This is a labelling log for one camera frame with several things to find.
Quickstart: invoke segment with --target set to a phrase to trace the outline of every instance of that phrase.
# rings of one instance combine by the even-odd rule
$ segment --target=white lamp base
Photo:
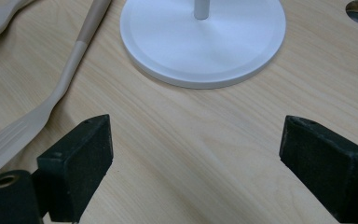
[[[286,27],[279,0],[211,0],[194,17],[194,0],[127,0],[124,45],[149,75],[175,86],[213,89],[252,77],[280,48]]]

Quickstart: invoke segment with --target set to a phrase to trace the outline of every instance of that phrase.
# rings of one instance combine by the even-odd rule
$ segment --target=light wood surface
[[[37,0],[0,35],[0,130],[52,92],[91,2]],[[114,0],[47,126],[2,171],[33,172],[79,122],[109,114],[114,162],[80,223],[337,223],[278,153],[286,115],[358,144],[349,2],[282,0],[287,30],[274,60],[240,84],[197,91],[134,66],[119,33],[125,0]]]

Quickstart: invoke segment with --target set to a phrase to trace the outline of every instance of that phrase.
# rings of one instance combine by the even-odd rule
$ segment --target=white round base
[[[286,27],[279,0],[211,0],[209,18],[194,0],[127,0],[120,32],[146,73],[175,86],[213,89],[255,75],[280,48]]]

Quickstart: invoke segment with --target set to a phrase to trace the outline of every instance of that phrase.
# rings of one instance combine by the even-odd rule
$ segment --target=wooden table
[[[350,1],[282,0],[286,37],[273,61],[240,84],[200,91],[134,65],[119,33],[125,0],[114,0],[47,126],[2,171],[33,172],[78,123],[109,114],[114,162],[81,223],[337,223],[278,153],[286,115],[358,144]],[[52,92],[91,2],[37,0],[0,35],[0,130]]]

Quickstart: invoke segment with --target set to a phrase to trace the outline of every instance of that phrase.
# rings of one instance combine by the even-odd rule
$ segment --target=white pole
[[[194,1],[194,17],[197,20],[205,20],[209,17],[210,0],[195,0]]]

